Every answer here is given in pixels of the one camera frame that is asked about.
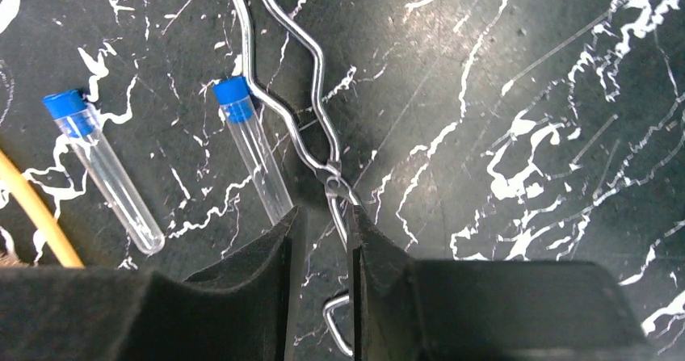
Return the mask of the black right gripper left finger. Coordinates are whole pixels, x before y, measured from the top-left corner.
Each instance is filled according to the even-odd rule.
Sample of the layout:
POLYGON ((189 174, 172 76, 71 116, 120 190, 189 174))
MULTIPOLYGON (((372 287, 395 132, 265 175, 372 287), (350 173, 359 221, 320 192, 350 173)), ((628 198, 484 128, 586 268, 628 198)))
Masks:
POLYGON ((4 360, 289 360, 306 215, 185 280, 158 271, 1 271, 4 360))

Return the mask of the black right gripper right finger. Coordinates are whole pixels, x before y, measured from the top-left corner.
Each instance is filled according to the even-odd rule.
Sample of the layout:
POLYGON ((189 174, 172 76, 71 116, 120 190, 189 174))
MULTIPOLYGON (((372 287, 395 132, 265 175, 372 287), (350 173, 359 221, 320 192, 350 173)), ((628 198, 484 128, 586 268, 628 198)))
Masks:
POLYGON ((348 219, 356 360, 653 360, 592 262, 414 258, 361 207, 348 219))

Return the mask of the amber rubber tube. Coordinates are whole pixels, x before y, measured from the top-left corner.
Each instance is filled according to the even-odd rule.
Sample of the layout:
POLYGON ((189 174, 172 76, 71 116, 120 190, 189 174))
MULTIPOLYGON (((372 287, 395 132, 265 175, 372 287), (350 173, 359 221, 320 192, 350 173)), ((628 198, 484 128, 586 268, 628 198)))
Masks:
POLYGON ((58 262, 63 267, 84 268, 84 263, 62 231, 57 219, 4 152, 1 152, 1 180, 36 229, 43 234, 58 262))

